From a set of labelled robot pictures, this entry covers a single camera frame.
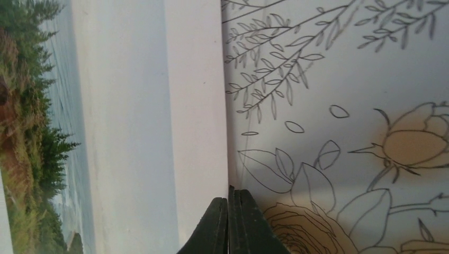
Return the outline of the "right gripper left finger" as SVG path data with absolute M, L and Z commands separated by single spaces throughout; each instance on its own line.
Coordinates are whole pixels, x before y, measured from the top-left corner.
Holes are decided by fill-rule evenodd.
M 228 201 L 214 198 L 178 254 L 225 254 L 228 252 Z

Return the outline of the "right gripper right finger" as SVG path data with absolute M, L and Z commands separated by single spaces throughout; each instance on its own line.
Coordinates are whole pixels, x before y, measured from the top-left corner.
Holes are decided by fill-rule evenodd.
M 228 192 L 228 234 L 229 253 L 289 253 L 273 233 L 251 193 L 232 185 Z

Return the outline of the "landscape photo print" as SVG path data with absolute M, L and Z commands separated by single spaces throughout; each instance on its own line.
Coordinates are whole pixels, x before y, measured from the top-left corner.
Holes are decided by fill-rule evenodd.
M 62 1 L 95 253 L 177 253 L 228 186 L 218 1 Z

